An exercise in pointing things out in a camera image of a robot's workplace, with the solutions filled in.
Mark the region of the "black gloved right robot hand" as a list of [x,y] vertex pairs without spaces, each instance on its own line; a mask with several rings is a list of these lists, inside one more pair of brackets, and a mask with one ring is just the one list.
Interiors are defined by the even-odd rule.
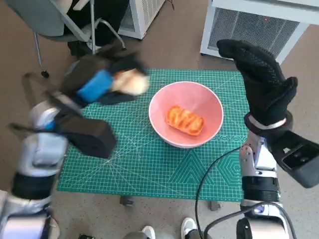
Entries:
[[297,77],[285,78],[275,57],[249,42],[222,39],[217,47],[219,55],[233,59],[241,73],[252,117],[262,125],[283,120],[297,92]]

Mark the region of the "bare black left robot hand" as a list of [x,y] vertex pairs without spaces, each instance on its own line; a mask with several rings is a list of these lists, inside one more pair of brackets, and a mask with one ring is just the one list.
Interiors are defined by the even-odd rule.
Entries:
[[59,91],[81,107],[115,105],[144,94],[150,78],[137,52],[110,45],[82,57],[62,80]]

